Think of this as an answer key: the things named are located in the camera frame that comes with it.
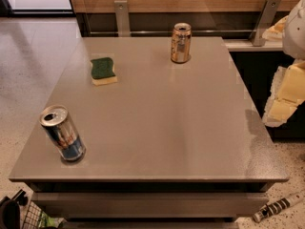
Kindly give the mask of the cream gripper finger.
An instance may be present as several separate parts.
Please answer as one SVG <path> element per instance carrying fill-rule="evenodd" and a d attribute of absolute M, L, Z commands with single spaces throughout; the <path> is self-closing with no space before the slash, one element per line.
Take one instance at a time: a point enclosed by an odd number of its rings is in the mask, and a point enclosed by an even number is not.
<path fill-rule="evenodd" d="M 262 34 L 262 38 L 268 41 L 279 41 L 282 39 L 285 24 L 288 17 L 285 16 L 277 21 L 274 25 L 265 30 Z"/>
<path fill-rule="evenodd" d="M 288 68 L 279 66 L 270 92 L 262 120 L 274 128 L 286 123 L 305 101 L 305 61 L 296 60 Z"/>

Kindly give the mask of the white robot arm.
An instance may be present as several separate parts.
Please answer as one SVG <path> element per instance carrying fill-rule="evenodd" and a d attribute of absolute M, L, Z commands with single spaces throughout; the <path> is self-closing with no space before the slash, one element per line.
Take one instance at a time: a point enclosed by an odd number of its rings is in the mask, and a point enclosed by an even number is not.
<path fill-rule="evenodd" d="M 295 61 L 288 68 L 279 66 L 274 74 L 263 123 L 279 127 L 305 101 L 305 0 L 263 33 L 264 39 L 282 39 L 283 51 Z"/>

